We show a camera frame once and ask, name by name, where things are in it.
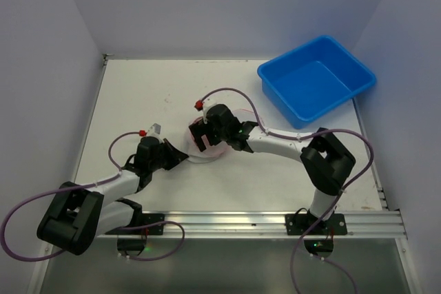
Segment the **white mesh laundry bag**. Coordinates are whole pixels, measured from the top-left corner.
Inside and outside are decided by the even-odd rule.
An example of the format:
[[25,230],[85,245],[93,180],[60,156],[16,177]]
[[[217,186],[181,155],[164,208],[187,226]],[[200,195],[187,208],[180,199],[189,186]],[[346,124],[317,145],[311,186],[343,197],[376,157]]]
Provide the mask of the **white mesh laundry bag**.
[[[237,117],[240,122],[256,122],[255,114],[249,109],[235,109],[232,111],[232,114]],[[184,141],[184,152],[189,156],[187,160],[194,164],[214,162],[231,149],[231,147],[225,142],[221,142],[218,145],[211,146],[208,142],[208,139],[204,136],[203,142],[206,149],[204,151],[200,151],[190,130],[188,130],[187,133],[184,135]]]

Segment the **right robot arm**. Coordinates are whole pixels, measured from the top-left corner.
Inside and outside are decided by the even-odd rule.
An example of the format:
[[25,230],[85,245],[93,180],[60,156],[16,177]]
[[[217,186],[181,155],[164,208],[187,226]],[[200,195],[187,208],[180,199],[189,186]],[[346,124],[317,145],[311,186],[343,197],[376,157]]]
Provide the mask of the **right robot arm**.
[[236,151],[265,153],[300,162],[315,187],[308,213],[323,222],[335,211],[335,202],[356,163],[351,152],[332,134],[320,129],[311,141],[287,140],[265,133],[255,121],[241,122],[224,104],[197,101],[203,117],[189,126],[199,151],[226,143]]

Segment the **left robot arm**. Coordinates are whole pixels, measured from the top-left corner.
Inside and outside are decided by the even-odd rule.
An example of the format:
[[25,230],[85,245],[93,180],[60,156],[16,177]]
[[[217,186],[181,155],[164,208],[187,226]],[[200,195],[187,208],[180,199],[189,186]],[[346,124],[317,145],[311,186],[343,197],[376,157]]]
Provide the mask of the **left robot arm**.
[[166,139],[142,138],[115,179],[90,188],[63,183],[37,227],[37,237],[80,255],[95,237],[105,233],[134,234],[143,239],[162,235],[164,215],[143,215],[142,206],[128,196],[146,188],[155,171],[171,170],[187,158]]

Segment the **blue plastic bin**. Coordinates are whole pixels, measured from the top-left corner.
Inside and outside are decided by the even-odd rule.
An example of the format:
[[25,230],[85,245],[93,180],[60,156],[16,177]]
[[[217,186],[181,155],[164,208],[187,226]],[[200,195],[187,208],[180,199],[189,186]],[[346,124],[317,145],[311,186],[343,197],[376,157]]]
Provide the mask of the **blue plastic bin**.
[[376,84],[376,76],[335,38],[319,36],[257,69],[262,91],[303,129]]

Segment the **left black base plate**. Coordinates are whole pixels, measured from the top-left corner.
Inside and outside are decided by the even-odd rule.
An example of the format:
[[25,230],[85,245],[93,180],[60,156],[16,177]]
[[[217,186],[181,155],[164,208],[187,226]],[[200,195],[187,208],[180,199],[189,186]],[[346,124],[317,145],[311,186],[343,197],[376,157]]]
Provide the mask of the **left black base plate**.
[[[161,222],[165,220],[165,215],[163,213],[140,213],[135,216],[126,227],[130,227],[131,230],[123,230],[118,228],[116,230],[117,234],[130,234],[130,235],[141,235],[143,237],[148,237],[149,235],[162,235],[164,224]],[[149,225],[150,227],[142,229],[132,229],[132,227],[140,227],[143,225]]]

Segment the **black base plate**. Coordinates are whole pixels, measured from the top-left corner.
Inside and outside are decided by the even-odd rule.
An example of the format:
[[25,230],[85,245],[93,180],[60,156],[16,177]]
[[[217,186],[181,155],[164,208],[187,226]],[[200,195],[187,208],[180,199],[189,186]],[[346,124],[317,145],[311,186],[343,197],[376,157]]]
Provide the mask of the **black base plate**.
[[[295,213],[285,214],[285,228],[287,235],[302,235],[317,221],[306,208],[300,208]],[[347,235],[345,216],[341,213],[332,213],[327,220],[321,220],[307,235]]]
[[[130,227],[131,230],[123,230],[118,228],[116,230],[117,234],[130,234],[130,235],[141,235],[143,237],[148,237],[149,235],[162,235],[164,224],[161,222],[165,220],[165,215],[163,213],[140,213],[135,216],[126,227]],[[150,227],[142,229],[132,229],[132,227],[140,227],[143,225],[149,225]]]

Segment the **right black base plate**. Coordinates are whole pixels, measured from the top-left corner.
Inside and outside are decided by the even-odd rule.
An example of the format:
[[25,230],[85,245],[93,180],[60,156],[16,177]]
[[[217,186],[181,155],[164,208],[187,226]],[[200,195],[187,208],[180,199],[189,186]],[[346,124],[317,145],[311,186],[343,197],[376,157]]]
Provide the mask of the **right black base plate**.
[[[302,235],[317,221],[306,208],[300,208],[295,213],[285,214],[285,228],[287,235]],[[327,220],[321,220],[307,235],[347,235],[345,216],[341,213],[332,213]]]

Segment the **aluminium mounting rail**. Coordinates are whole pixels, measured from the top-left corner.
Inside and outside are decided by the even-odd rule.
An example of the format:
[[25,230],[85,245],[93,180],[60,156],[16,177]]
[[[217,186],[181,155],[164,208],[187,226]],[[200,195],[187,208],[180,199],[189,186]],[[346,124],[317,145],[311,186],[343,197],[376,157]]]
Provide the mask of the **aluminium mounting rail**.
[[[287,235],[285,214],[289,211],[144,211],[163,213],[166,225],[157,238],[180,238],[179,223],[187,239],[298,239]],[[339,211],[345,216],[347,235],[306,235],[305,239],[403,239],[407,237],[398,211]]]

